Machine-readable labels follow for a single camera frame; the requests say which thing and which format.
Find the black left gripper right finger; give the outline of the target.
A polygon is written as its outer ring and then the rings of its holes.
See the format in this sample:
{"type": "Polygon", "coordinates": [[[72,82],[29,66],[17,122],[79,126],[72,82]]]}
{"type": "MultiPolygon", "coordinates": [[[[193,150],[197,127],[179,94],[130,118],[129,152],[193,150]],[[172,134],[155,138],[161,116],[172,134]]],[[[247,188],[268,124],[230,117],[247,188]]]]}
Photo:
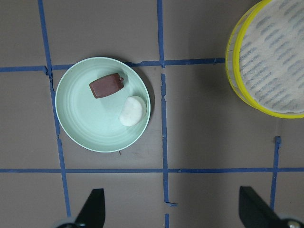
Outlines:
{"type": "Polygon", "coordinates": [[[277,228],[281,219],[250,186],[239,188],[239,218],[245,228],[277,228]]]}

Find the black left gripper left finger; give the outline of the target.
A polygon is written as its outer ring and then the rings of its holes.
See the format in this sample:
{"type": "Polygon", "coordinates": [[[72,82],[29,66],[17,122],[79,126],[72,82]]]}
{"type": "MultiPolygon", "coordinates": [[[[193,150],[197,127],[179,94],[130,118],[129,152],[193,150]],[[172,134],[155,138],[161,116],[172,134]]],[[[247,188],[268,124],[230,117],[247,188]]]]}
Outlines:
{"type": "Polygon", "coordinates": [[[75,224],[78,228],[102,228],[105,224],[104,189],[93,189],[80,210],[75,224]]]}

